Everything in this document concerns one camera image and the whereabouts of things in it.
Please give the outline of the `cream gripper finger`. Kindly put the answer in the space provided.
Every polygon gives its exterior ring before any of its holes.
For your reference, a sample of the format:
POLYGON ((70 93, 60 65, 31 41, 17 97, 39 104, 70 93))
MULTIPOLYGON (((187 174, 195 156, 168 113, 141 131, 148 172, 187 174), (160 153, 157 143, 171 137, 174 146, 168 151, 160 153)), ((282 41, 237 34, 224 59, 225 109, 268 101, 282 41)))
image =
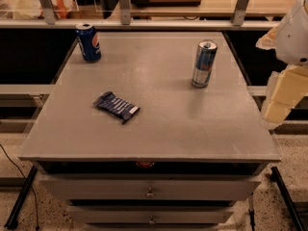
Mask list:
POLYGON ((255 46, 262 50, 271 50, 276 46, 276 33, 277 28, 271 28, 266 34, 264 34, 261 38, 259 38, 255 44, 255 46))
POLYGON ((262 120, 269 124, 281 124, 307 93, 307 67, 288 64, 280 73, 273 72, 261 109, 262 120))

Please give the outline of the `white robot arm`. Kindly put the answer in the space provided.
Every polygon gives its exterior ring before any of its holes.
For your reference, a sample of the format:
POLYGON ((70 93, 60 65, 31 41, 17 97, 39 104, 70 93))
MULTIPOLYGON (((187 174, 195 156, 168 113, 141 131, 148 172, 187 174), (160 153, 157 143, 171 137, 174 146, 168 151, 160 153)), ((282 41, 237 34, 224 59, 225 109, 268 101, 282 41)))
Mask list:
POLYGON ((260 49, 275 49, 287 67, 269 77, 261 109, 262 125, 279 126, 308 93, 308 0, 296 0, 277 27, 258 39, 260 49))

